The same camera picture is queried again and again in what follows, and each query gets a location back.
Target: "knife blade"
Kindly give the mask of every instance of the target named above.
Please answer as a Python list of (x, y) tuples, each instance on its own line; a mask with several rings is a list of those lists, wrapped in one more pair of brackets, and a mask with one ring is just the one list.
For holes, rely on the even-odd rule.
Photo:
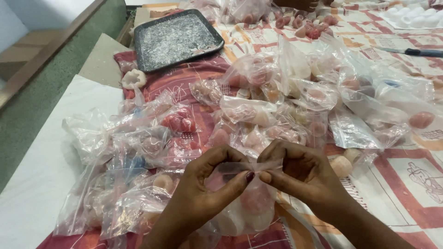
[(394, 49), (394, 48), (387, 48), (387, 47), (375, 47), (375, 48), (383, 50), (383, 51), (387, 51), (387, 52), (407, 54), (407, 55), (412, 55), (412, 56), (426, 56), (426, 57), (443, 58), (443, 51), (440, 51), (440, 50), (412, 49), (412, 48), (402, 50), (402, 49)]

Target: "white powder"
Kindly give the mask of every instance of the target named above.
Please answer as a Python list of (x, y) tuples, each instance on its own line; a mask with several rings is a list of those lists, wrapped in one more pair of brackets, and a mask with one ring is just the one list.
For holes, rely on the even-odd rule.
[(143, 29), (140, 51), (143, 71), (156, 70), (216, 48), (216, 40), (194, 14)]

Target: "knife handle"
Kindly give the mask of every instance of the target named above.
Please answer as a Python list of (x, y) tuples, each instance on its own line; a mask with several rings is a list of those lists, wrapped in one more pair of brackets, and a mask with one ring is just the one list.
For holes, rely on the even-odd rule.
[(404, 54), (415, 55), (415, 56), (426, 56), (426, 57), (440, 57), (443, 58), (443, 51), (433, 50), (433, 49), (411, 49), (408, 48), (404, 51)]

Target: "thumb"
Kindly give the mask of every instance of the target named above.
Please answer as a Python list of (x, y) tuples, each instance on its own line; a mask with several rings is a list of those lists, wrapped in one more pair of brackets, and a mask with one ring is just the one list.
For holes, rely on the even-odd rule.
[(259, 178), (262, 182), (269, 184), (281, 192), (294, 196), (304, 203), (306, 203), (310, 198), (309, 196), (311, 196), (311, 189), (308, 184), (290, 177), (283, 172), (264, 171), (260, 172)]
[(243, 171), (228, 181), (221, 189), (214, 192), (212, 194), (213, 203), (217, 209), (221, 212), (227, 205), (239, 197), (252, 179), (254, 179), (254, 175), (252, 171)]

